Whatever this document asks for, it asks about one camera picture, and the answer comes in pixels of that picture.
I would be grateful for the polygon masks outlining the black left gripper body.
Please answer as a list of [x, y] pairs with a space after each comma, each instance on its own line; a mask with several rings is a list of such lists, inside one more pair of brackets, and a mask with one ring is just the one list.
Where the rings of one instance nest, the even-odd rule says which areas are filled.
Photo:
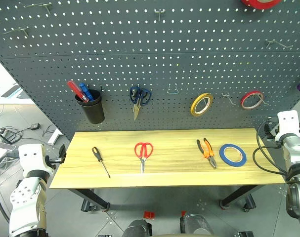
[[60, 158], [50, 158], [48, 155], [45, 156], [45, 163], [47, 166], [52, 168], [53, 170], [56, 169], [56, 164], [60, 163]]

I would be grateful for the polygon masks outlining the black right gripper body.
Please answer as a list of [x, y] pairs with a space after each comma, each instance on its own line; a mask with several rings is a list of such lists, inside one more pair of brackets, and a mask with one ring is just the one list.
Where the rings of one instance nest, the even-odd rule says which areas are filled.
[[273, 121], [270, 121], [268, 125], [270, 128], [270, 133], [272, 134], [272, 138], [270, 140], [275, 141], [276, 134], [279, 131], [279, 122], [276, 119], [274, 119]]

